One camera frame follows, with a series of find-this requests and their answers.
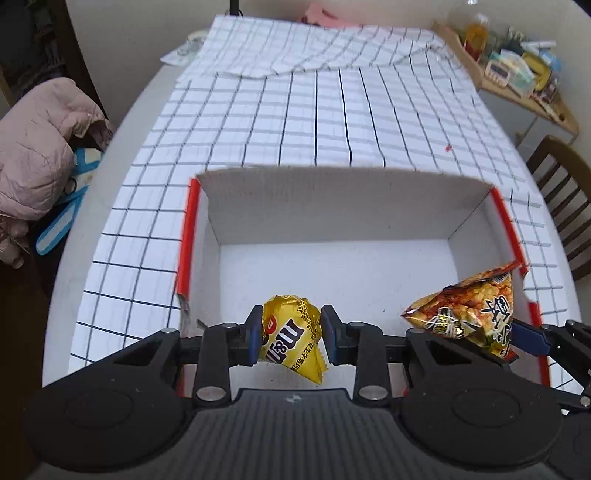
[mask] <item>plastic bottle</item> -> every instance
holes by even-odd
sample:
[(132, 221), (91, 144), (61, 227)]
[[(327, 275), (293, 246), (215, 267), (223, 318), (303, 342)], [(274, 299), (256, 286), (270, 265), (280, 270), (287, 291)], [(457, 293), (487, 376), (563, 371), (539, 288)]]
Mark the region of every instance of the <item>plastic bottle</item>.
[(466, 29), (464, 48), (476, 61), (478, 61), (486, 47), (486, 42), (488, 41), (488, 25), (488, 17), (478, 13), (474, 16), (473, 22), (468, 25)]

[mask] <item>pink cloth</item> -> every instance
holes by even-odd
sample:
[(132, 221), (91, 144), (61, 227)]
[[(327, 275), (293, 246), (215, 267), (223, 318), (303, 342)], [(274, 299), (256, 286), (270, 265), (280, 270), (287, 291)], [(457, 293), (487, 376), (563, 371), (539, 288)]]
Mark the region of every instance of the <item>pink cloth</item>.
[(337, 18), (330, 12), (327, 12), (319, 4), (311, 3), (306, 10), (303, 17), (300, 18), (301, 23), (308, 25), (317, 25), (318, 27), (327, 28), (345, 28), (345, 27), (358, 27), (358, 23), (347, 22)]
[(37, 85), (0, 120), (0, 260), (18, 261), (27, 221), (54, 206), (74, 167), (68, 141), (90, 134), (101, 150), (112, 136), (103, 112), (73, 80)]

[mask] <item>dark floor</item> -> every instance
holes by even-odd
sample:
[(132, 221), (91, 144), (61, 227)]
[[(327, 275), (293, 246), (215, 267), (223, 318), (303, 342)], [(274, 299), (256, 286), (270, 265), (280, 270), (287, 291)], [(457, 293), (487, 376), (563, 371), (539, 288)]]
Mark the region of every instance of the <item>dark floor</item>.
[(41, 388), (43, 344), (49, 300), (30, 257), (19, 270), (0, 262), (0, 320), (4, 341), (0, 368), (4, 388), (0, 395), (2, 456), (0, 476), (24, 478), (35, 465), (22, 433), (22, 411), (31, 394)]

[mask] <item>yellow snack bag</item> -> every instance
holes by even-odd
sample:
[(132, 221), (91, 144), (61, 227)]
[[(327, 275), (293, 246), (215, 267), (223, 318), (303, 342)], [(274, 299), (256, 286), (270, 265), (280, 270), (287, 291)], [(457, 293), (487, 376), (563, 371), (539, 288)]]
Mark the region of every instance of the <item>yellow snack bag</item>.
[(402, 316), (416, 327), (446, 338), (467, 338), (501, 358), (511, 351), (512, 262), (423, 297)]
[(285, 365), (320, 385), (327, 370), (318, 348), (321, 336), (320, 311), (308, 299), (277, 295), (262, 308), (259, 359)]

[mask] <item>grid-patterned cloth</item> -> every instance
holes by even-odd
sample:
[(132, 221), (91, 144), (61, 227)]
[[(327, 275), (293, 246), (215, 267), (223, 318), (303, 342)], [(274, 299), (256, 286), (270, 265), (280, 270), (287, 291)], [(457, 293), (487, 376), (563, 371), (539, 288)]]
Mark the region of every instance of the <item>grid-patterned cloth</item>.
[[(391, 43), (398, 52), (385, 59), (383, 52), (395, 51)], [(71, 370), (178, 327), (173, 289), (189, 178), (254, 165), (407, 168), (495, 184), (530, 263), (528, 295), (545, 323), (569, 317), (554, 252), (561, 246), (550, 244), (543, 200), (441, 39), (426, 30), (218, 17), (109, 215), (86, 281)], [(551, 371), (553, 386), (576, 385), (566, 372)]]

